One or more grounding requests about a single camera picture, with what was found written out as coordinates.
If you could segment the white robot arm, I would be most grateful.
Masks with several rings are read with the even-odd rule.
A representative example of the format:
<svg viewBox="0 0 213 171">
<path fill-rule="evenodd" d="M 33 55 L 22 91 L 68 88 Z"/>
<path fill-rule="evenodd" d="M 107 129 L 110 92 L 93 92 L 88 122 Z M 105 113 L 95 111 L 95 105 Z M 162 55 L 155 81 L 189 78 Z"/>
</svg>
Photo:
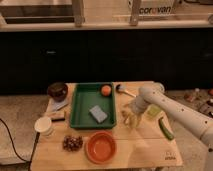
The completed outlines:
<svg viewBox="0 0 213 171">
<path fill-rule="evenodd" d="M 145 83 L 138 89 L 138 95 L 131 101 L 131 111 L 142 115 L 150 104 L 170 114 L 208 148 L 203 171 L 213 171 L 213 118 L 195 111 L 165 95 L 161 83 Z"/>
</svg>

